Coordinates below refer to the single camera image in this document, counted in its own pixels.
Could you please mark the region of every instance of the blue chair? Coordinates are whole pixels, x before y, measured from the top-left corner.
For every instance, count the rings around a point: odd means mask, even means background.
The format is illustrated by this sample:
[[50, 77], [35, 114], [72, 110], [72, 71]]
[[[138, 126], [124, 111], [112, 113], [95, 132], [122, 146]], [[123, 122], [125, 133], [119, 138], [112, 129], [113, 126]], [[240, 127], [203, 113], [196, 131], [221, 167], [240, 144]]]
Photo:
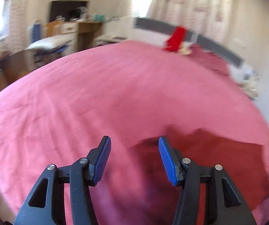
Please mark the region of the blue chair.
[[[31, 43], [34, 43], [36, 41], [39, 41], [39, 40], [43, 39], [42, 38], [42, 31], [43, 31], [42, 23], [41, 23], [41, 21], [39, 19], [36, 19], [33, 22], [33, 25], [31, 26], [31, 33], [30, 33]], [[68, 45], [63, 45], [60, 48], [57, 48], [56, 50], [51, 51], [51, 52], [48, 52], [48, 51], [38, 51], [38, 52], [36, 52], [34, 54], [35, 63], [37, 64], [37, 63], [43, 62], [46, 57], [49, 57], [50, 58], [51, 55], [54, 55], [55, 56], [54, 57], [55, 59], [61, 58], [61, 57], [63, 57], [63, 54], [62, 53], [67, 48], [68, 48]]]

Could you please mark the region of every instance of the yellow cloth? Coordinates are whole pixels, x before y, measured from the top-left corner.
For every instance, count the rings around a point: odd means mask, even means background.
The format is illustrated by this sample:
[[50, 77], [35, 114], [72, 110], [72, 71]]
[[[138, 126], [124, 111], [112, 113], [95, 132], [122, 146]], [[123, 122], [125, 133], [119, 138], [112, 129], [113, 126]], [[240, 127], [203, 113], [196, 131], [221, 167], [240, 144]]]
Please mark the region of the yellow cloth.
[[181, 55], [190, 55], [192, 54], [192, 50], [187, 48], [184, 43], [181, 44], [178, 53]]

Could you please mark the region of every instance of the television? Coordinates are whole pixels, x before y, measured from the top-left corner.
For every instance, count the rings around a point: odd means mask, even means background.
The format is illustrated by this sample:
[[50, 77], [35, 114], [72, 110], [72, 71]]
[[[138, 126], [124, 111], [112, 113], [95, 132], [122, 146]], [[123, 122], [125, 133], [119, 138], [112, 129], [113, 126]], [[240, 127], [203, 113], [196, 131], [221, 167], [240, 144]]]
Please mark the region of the television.
[[57, 16], [64, 18], [69, 17], [69, 12], [79, 7], [86, 7], [88, 9], [89, 1], [80, 0], [60, 0], [52, 1], [50, 3], [49, 22], [56, 20]]

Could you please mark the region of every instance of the blue gripper pad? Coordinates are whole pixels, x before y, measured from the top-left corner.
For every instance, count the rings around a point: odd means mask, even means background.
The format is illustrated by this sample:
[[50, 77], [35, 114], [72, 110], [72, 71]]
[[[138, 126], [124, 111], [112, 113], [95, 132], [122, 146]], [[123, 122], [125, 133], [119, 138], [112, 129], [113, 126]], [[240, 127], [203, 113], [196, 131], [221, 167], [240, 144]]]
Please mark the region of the blue gripper pad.
[[177, 158], [173, 148], [171, 147], [166, 137], [159, 138], [158, 149], [161, 155], [161, 160], [163, 161], [165, 167], [168, 180], [174, 186], [182, 185], [184, 177], [180, 160]]
[[89, 173], [93, 185], [96, 185], [101, 180], [110, 152], [111, 138], [104, 136], [99, 146], [88, 154], [87, 158], [90, 161]]

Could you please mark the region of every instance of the headboard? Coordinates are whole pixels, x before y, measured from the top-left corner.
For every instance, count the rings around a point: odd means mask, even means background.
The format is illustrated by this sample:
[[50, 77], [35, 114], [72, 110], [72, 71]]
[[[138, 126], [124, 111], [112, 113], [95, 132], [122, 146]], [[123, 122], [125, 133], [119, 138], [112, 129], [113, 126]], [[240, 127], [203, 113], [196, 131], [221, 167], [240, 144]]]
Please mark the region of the headboard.
[[[137, 29], [154, 31], [166, 35], [171, 35], [176, 27], [168, 23], [149, 18], [135, 18], [134, 26]], [[194, 32], [188, 30], [184, 41], [191, 41], [193, 34]], [[243, 62], [243, 59], [238, 55], [232, 53], [222, 45], [217, 44], [216, 42], [202, 35], [198, 35], [197, 44], [207, 50], [210, 50], [211, 52], [219, 54], [221, 57], [223, 57], [229, 63], [234, 64], [236, 67], [240, 67]]]

